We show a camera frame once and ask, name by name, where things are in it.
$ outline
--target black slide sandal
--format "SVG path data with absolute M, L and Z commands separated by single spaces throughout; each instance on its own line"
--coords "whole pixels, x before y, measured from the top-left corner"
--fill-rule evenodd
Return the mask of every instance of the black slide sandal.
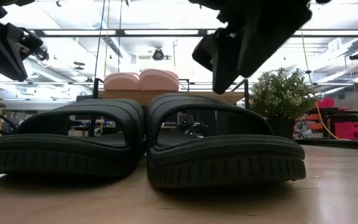
M 69 115 L 112 118 L 123 133 L 67 136 Z M 0 137 L 0 174 L 130 174 L 145 153 L 143 110 L 134 100 L 84 100 L 25 120 L 16 134 Z
M 243 125 L 249 134 L 198 138 L 159 132 L 170 114 L 195 109 L 248 117 Z M 272 136 L 267 122 L 253 111 L 207 97 L 168 93 L 152 100 L 146 119 L 147 175 L 155 187 L 218 187 L 306 177 L 303 148 L 295 141 Z

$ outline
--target shelf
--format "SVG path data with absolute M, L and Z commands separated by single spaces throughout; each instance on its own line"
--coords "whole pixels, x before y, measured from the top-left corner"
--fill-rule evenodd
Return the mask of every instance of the shelf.
M 322 113 L 322 112 L 331 112 L 331 113 L 339 112 L 338 108 L 319 108 L 319 110 L 320 110 L 320 113 Z M 318 114 L 317 108 L 313 108 L 313 109 L 309 110 L 308 112 L 306 112 L 306 114 Z
M 224 94 L 219 95 L 214 92 L 206 92 L 206 91 L 174 92 L 174 91 L 136 91 L 136 90 L 99 91 L 99 96 L 103 99 L 129 98 L 135 100 L 142 106 L 147 106 L 149 105 L 150 101 L 154 97 L 164 93 L 180 93 L 180 94 L 188 94 L 188 95 L 196 95 L 196 96 L 206 96 L 230 104 L 235 104 L 244 98 L 244 93 L 240 93 L 240 92 L 225 92 Z

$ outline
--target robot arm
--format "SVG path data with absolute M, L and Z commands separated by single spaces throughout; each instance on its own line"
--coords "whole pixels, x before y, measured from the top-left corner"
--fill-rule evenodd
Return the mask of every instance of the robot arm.
M 2 6 L 23 6 L 35 0 L 0 0 Z M 193 52 L 199 64 L 212 71 L 213 91 L 224 93 L 239 76 L 250 77 L 305 22 L 311 19 L 310 0 L 189 0 L 214 10 L 226 23 L 203 37 Z M 324 4 L 331 0 L 316 0 Z M 18 81 L 27 74 L 23 59 L 42 45 L 35 34 L 12 24 L 0 24 L 0 73 Z
M 2 6 L 23 6 L 32 2 L 34 0 L 0 0 L 0 18 L 7 14 Z M 27 74 L 22 61 L 42 44 L 42 40 L 27 29 L 0 23 L 0 73 L 12 80 L 24 81 Z

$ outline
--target security camera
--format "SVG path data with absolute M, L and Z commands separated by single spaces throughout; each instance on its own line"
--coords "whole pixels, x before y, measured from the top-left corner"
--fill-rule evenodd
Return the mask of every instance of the security camera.
M 358 54 L 349 56 L 349 59 L 350 59 L 350 60 L 358 60 Z
M 162 49 L 155 49 L 153 54 L 154 60 L 162 60 L 164 59 L 164 53 L 162 52 Z
M 329 3 L 331 0 L 316 0 L 318 4 L 326 4 Z
M 34 53 L 35 56 L 37 57 L 37 60 L 41 62 L 49 60 L 49 53 L 48 53 L 48 49 L 46 48 L 39 48 L 35 50 Z

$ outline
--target table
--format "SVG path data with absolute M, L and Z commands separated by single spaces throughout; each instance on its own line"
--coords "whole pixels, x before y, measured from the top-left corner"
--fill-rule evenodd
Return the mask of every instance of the table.
M 321 118 L 326 127 L 329 126 L 330 131 L 335 134 L 335 123 L 337 122 L 358 122 L 358 111 L 340 110 L 339 108 L 320 108 Z M 307 114 L 317 114 L 317 108 L 313 108 Z M 332 139 L 332 136 L 323 129 L 324 138 Z
M 0 223 L 358 223 L 358 150 L 304 148 L 305 180 L 260 189 L 162 192 L 144 160 L 113 183 L 0 175 Z

